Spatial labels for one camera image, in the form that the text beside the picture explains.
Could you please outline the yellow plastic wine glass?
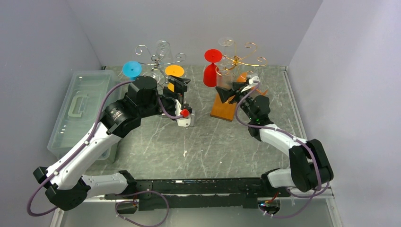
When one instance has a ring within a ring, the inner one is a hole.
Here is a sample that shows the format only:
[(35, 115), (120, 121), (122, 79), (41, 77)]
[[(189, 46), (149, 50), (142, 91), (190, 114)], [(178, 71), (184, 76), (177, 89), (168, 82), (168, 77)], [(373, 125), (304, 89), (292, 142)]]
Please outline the yellow plastic wine glass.
[[(185, 73), (184, 69), (179, 65), (169, 65), (165, 69), (165, 74), (167, 76), (171, 75), (175, 77), (181, 77), (184, 75), (184, 73)], [(174, 92), (174, 85), (171, 82), (168, 81), (167, 87), (169, 90)]]

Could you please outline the orange plastic wine glass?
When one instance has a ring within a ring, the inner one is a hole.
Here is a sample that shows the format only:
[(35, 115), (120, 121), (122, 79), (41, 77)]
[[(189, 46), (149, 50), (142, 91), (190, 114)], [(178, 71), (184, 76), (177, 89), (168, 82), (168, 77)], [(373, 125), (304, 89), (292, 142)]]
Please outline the orange plastic wine glass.
[[(244, 72), (244, 73), (242, 73), (234, 82), (246, 82), (247, 80), (248, 80), (248, 76), (249, 75), (251, 75), (251, 74), (253, 74), (252, 72)], [(258, 96), (258, 95), (262, 95), (262, 96), (264, 96), (265, 94), (267, 93), (267, 90), (265, 90), (265, 91), (261, 91), (259, 88), (255, 91), (255, 92), (253, 92), (252, 94), (251, 94), (251, 96)]]

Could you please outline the red plastic wine glass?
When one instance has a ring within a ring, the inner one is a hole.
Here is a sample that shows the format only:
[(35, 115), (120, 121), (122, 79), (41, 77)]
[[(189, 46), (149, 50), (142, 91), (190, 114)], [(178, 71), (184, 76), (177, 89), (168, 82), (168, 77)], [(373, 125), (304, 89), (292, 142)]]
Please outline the red plastic wine glass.
[(222, 60), (223, 54), (217, 49), (209, 49), (205, 52), (204, 58), (210, 64), (205, 68), (203, 74), (203, 83), (208, 87), (217, 85), (216, 63)]

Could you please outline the clear plain wine glass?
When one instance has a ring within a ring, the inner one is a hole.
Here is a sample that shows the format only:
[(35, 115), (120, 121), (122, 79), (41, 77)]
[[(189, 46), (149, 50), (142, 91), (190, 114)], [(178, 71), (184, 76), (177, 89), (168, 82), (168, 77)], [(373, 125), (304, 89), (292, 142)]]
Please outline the clear plain wine glass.
[(152, 77), (153, 79), (156, 80), (157, 83), (160, 82), (160, 75), (154, 71), (148, 71), (148, 72), (143, 73), (142, 75)]

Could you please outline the blue plastic wine glass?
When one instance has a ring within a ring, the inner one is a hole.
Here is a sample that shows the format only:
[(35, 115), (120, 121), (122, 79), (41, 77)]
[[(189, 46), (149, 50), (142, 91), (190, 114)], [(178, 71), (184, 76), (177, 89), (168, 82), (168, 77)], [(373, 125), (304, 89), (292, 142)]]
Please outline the blue plastic wine glass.
[(137, 61), (128, 61), (122, 67), (122, 73), (129, 79), (135, 80), (140, 76), (142, 72), (142, 66)]

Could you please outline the clear patterned wine glass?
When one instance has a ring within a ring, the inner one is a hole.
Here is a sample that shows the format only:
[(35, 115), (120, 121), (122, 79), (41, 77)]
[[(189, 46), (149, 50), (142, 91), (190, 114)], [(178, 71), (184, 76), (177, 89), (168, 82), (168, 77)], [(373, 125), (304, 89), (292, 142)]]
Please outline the clear patterned wine glass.
[(232, 58), (234, 51), (234, 40), (231, 37), (222, 37), (218, 40), (218, 44), (220, 45), (220, 51), (223, 55), (221, 62), (229, 61), (229, 58)]

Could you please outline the clear plastic storage box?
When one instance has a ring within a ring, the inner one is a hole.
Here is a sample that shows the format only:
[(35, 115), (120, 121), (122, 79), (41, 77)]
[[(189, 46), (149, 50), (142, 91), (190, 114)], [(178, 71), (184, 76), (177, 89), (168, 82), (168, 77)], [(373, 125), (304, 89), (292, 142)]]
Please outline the clear plastic storage box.
[(52, 131), (48, 150), (61, 159), (93, 126), (100, 107), (121, 98), (122, 88), (106, 96), (120, 80), (112, 70), (76, 71)]

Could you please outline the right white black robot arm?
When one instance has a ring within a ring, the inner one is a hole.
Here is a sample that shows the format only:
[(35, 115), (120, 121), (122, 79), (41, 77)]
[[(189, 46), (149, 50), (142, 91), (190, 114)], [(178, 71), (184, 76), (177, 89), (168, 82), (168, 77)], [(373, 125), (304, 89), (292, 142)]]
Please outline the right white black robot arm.
[(278, 168), (264, 174), (261, 192), (274, 195), (279, 188), (297, 188), (301, 192), (321, 190), (323, 184), (334, 179), (334, 173), (322, 143), (317, 139), (306, 140), (281, 129), (270, 120), (270, 100), (257, 93), (257, 78), (246, 82), (234, 82), (231, 88), (216, 87), (221, 102), (236, 103), (235, 118), (242, 110), (249, 122), (241, 124), (248, 128), (252, 137), (272, 145), (289, 158), (289, 167)]

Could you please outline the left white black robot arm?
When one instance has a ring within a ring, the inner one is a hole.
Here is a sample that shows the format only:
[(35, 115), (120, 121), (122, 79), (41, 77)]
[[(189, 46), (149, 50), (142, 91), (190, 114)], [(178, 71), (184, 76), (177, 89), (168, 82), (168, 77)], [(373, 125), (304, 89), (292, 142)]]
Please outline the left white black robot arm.
[(192, 108), (184, 102), (190, 79), (169, 76), (168, 81), (174, 89), (164, 88), (162, 94), (157, 81), (150, 76), (127, 81), (124, 97), (109, 105), (101, 103), (93, 126), (65, 156), (34, 171), (51, 204), (68, 211), (87, 198), (117, 194), (128, 199), (135, 194), (137, 183), (127, 171), (99, 176), (85, 172), (104, 151), (140, 127), (143, 118), (165, 115), (180, 127), (192, 123)]

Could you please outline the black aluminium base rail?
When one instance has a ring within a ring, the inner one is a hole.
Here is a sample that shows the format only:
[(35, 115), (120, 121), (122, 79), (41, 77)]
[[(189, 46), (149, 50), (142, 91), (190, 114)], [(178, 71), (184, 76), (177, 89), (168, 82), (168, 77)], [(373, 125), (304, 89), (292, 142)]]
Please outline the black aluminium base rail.
[(121, 205), (118, 213), (134, 213), (163, 208), (242, 207), (254, 209), (270, 204), (262, 199), (289, 198), (284, 187), (272, 187), (266, 178), (221, 178), (184, 180), (128, 180), (120, 194), (98, 192), (106, 200), (134, 202), (134, 208)]

